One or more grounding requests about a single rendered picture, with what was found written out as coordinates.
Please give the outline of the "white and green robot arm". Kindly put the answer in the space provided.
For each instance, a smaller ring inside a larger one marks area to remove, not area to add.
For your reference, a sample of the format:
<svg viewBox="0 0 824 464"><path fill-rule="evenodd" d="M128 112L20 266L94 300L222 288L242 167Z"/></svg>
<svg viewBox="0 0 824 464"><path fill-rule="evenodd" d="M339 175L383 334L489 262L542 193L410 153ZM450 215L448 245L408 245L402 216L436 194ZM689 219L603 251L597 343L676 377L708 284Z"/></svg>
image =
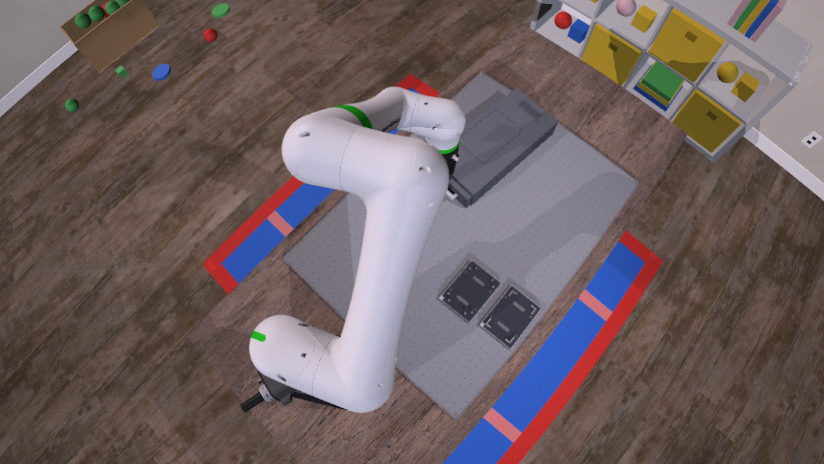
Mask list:
<svg viewBox="0 0 824 464"><path fill-rule="evenodd" d="M294 392L358 413L388 400L412 284L464 127L456 102L400 87L289 127L282 143L287 169L306 184L360 197L367 210L363 244L341 337L288 315L256 327L249 351L264 385L240 404L244 412L264 400L287 405ZM425 141L389 133L395 129Z"/></svg>

